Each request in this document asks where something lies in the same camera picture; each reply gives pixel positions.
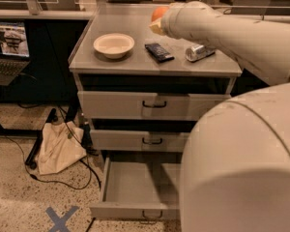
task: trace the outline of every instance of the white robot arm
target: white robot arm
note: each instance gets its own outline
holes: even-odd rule
[[[232,17],[190,2],[170,6],[160,30],[217,48],[270,85],[290,81],[290,24]]]
[[[155,25],[276,85],[219,104],[192,130],[181,171],[183,232],[290,232],[290,24],[192,2],[171,6]]]

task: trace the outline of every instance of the gray cabinet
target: gray cabinet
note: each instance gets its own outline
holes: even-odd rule
[[[220,51],[187,61],[185,50],[192,43],[156,37],[148,29],[154,8],[101,7],[70,62],[93,146],[107,152],[100,201],[91,205],[97,218],[179,218],[181,156],[189,133],[204,113],[230,98],[242,73]],[[120,60],[92,49],[98,36],[114,31],[136,42]],[[175,60],[155,62],[144,47],[149,39]]]

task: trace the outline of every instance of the computer monitor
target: computer monitor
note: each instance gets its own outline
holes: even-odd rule
[[[0,20],[0,57],[29,58],[29,49],[23,21]]]
[[[30,62],[23,21],[0,20],[0,85],[7,86]]]

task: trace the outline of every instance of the terrazzo floor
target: terrazzo floor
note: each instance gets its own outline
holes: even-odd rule
[[[0,123],[6,129],[40,130],[52,108],[24,109],[3,104],[0,105]],[[24,164],[34,143],[33,138],[0,137],[0,232],[181,231],[179,220],[152,224],[141,220],[96,219],[89,228],[92,220],[90,204],[99,200],[97,179],[91,174],[88,187],[81,189],[90,179],[90,170],[80,161],[59,174],[40,176],[37,169],[26,168]],[[89,156],[88,163],[102,178],[99,158]],[[29,173],[43,182],[34,180]],[[47,181],[64,182],[79,190],[63,184],[45,183]]]

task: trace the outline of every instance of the drawer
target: drawer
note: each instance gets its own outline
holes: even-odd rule
[[[93,120],[96,150],[183,152],[195,122]]]
[[[94,218],[179,219],[181,154],[116,152],[106,158]]]
[[[194,120],[229,95],[78,92],[86,118]]]
[[[81,73],[84,91],[225,94],[230,77]]]

